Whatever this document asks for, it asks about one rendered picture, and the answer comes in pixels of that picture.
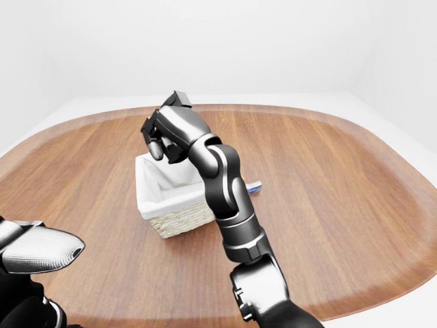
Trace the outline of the woven basket with white lining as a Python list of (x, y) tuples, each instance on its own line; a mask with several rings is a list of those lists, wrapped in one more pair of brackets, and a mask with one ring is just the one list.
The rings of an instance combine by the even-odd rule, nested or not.
[(151, 154), (135, 159), (137, 207), (161, 238), (170, 238), (214, 221), (204, 183), (188, 160), (169, 164)]

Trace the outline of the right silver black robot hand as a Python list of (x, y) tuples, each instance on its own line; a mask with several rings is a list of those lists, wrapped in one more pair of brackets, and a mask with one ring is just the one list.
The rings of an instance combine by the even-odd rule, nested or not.
[(152, 158), (160, 161), (167, 157), (170, 164), (187, 159), (190, 149), (200, 139), (208, 146), (221, 143), (206, 122), (192, 110), (188, 96), (179, 91), (174, 91), (145, 120), (141, 133)]

